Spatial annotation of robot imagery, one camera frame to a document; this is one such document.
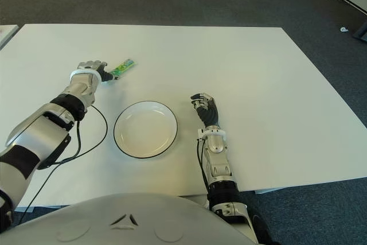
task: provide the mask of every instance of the small white object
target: small white object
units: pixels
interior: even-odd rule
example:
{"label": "small white object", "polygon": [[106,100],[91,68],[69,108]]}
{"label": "small white object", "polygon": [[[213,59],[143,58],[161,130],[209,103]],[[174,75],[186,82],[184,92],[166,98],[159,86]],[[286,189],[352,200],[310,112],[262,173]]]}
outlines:
{"label": "small white object", "polygon": [[209,129],[205,131],[203,129],[198,129],[197,134],[198,134],[200,141],[202,141],[203,139],[206,138],[206,136],[209,136],[209,135],[222,136],[223,140],[226,140],[227,138],[225,131],[222,129]]}
{"label": "small white object", "polygon": [[173,143],[176,134],[174,114],[158,102],[139,102],[127,107],[114,128],[119,149],[135,158],[150,158],[163,153]]}

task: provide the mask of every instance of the dark object on floor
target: dark object on floor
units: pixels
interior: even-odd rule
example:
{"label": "dark object on floor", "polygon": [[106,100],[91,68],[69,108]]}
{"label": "dark object on floor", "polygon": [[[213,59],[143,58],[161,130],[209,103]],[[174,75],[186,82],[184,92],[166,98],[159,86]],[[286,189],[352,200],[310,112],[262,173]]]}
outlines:
{"label": "dark object on floor", "polygon": [[367,42],[367,21],[354,33],[353,37]]}
{"label": "dark object on floor", "polygon": [[258,213],[256,213],[254,210],[249,209],[248,214],[250,216],[253,229],[255,230],[257,241],[259,241],[260,244],[280,245],[280,243],[275,242],[271,239],[269,228]]}

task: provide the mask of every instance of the robot forearm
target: robot forearm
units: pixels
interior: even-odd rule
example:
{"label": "robot forearm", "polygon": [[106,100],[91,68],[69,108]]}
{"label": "robot forearm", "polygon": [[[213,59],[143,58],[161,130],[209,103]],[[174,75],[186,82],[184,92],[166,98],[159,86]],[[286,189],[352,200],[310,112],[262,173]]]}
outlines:
{"label": "robot forearm", "polygon": [[98,84],[112,79],[104,72],[106,65],[100,61],[79,64],[70,85],[10,133],[0,154],[0,232],[12,223],[34,171],[58,159],[71,140],[68,131],[93,104]]}

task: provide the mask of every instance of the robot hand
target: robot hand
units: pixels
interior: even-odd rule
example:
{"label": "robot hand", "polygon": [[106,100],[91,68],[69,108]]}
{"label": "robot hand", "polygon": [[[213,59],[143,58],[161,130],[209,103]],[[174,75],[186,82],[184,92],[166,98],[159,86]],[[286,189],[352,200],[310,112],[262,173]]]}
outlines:
{"label": "robot hand", "polygon": [[97,86],[113,79],[104,71],[106,65],[99,60],[80,63],[69,86],[10,133],[0,152],[0,232],[12,223],[34,171],[55,163],[71,140],[69,130],[94,103]]}
{"label": "robot hand", "polygon": [[206,93],[200,93],[193,95],[191,100],[205,127],[219,126],[218,110],[213,97]]}
{"label": "robot hand", "polygon": [[107,63],[105,62],[101,62],[99,60],[96,61],[87,61],[86,63],[79,63],[78,65],[78,70],[83,70],[83,69],[91,69],[91,70],[95,70],[99,73],[99,75],[101,76],[101,81],[109,81],[112,80],[114,77],[112,74],[106,72],[104,70],[104,67],[107,65]]}

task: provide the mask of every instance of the plate rim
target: plate rim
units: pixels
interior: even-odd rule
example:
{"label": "plate rim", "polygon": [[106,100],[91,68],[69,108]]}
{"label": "plate rim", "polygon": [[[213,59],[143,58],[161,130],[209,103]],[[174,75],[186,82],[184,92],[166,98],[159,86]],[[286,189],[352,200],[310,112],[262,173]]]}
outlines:
{"label": "plate rim", "polygon": [[[145,102],[159,103],[159,104],[161,104],[161,105],[163,105],[163,106],[167,107],[167,108],[168,108],[168,110],[169,110],[169,111],[171,111],[171,113],[172,113],[172,115],[173,115],[173,118],[174,118],[174,120],[176,121],[176,133],[174,134],[174,138],[173,138],[172,142],[170,143],[170,145],[169,145],[169,146],[168,146],[164,151],[162,151],[162,152],[160,152],[160,153],[158,153],[158,154],[156,154],[156,155],[149,156],[149,157],[136,157],[136,156],[132,156],[132,155],[130,155],[130,154],[128,154],[128,153],[126,153],[125,151],[123,151],[123,150],[121,149],[121,147],[119,146],[119,144],[117,143],[116,138],[115,138],[115,129],[116,129],[117,121],[119,120],[119,118],[120,118],[120,116],[122,115],[122,113],[124,113],[124,112],[126,111],[126,109],[128,109],[129,107],[131,107],[131,106],[133,106],[133,105],[135,105],[135,104],[138,104],[138,103],[145,103]],[[128,156],[130,156],[130,157],[132,157],[132,158],[136,158],[136,159],[148,159],[148,158],[153,158],[153,157],[156,157],[156,156],[158,156],[158,155],[161,155],[162,153],[164,153],[167,149],[169,149],[169,148],[171,147],[171,145],[173,144],[173,142],[176,140],[177,133],[178,133],[178,122],[177,122],[177,118],[176,118],[176,116],[174,115],[173,111],[172,111],[172,110],[171,110],[167,105],[165,105],[164,103],[158,102],[158,101],[156,101],[156,100],[141,100],[140,102],[136,102],[136,103],[133,103],[133,104],[129,105],[128,107],[126,107],[126,108],[125,108],[125,109],[124,109],[124,110],[123,110],[123,111],[118,115],[118,117],[117,117],[117,119],[116,119],[116,121],[115,121],[115,124],[114,124],[114,141],[115,141],[115,145],[118,147],[118,149],[119,149],[122,153],[124,153],[124,154],[126,154],[126,155],[128,155]]]}

